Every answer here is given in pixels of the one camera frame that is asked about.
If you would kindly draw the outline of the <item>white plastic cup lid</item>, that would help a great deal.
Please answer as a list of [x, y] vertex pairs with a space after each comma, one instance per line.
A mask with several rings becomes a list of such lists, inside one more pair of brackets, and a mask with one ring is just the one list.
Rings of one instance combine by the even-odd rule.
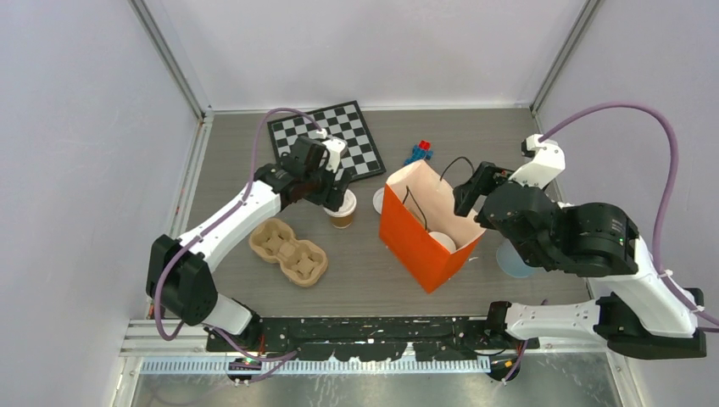
[[379, 188], [375, 191], [372, 198], [372, 205], [374, 210], [380, 215], [382, 213], [382, 205], [384, 199], [384, 188]]

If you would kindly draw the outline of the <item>orange paper bag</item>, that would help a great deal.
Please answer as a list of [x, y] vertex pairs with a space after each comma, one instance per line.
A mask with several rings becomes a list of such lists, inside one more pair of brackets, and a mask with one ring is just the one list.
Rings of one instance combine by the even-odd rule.
[[[384, 186], [379, 236], [389, 250], [432, 293], [451, 279], [469, 259], [486, 229], [454, 214], [453, 188], [425, 161], [408, 164], [391, 174]], [[449, 235], [456, 244], [450, 253], [429, 236]]]

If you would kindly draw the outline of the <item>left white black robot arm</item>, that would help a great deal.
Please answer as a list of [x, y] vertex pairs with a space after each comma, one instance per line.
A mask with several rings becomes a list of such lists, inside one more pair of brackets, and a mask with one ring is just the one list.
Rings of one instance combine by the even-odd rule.
[[262, 222], [288, 205], [306, 200], [336, 211], [351, 175], [341, 159], [347, 143], [316, 132], [299, 137], [275, 164], [259, 167], [224, 207], [180, 237], [162, 235], [152, 244], [146, 293], [189, 326], [206, 325], [227, 333], [237, 349], [249, 351], [260, 338], [253, 312], [220, 294], [212, 276], [220, 262]]

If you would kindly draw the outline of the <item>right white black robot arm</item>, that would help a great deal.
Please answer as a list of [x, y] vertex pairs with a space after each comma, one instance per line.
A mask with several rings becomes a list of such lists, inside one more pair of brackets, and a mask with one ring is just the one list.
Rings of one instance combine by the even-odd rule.
[[[483, 162], [453, 190], [454, 213], [506, 238], [528, 266], [596, 281], [606, 296], [578, 304], [490, 304], [484, 337], [495, 348], [535, 337], [605, 343], [637, 360], [680, 360], [707, 355], [697, 322], [703, 293], [658, 272], [638, 228], [609, 203], [570, 205], [540, 187], [511, 180], [511, 171]], [[473, 206], [482, 200], [481, 210]]]

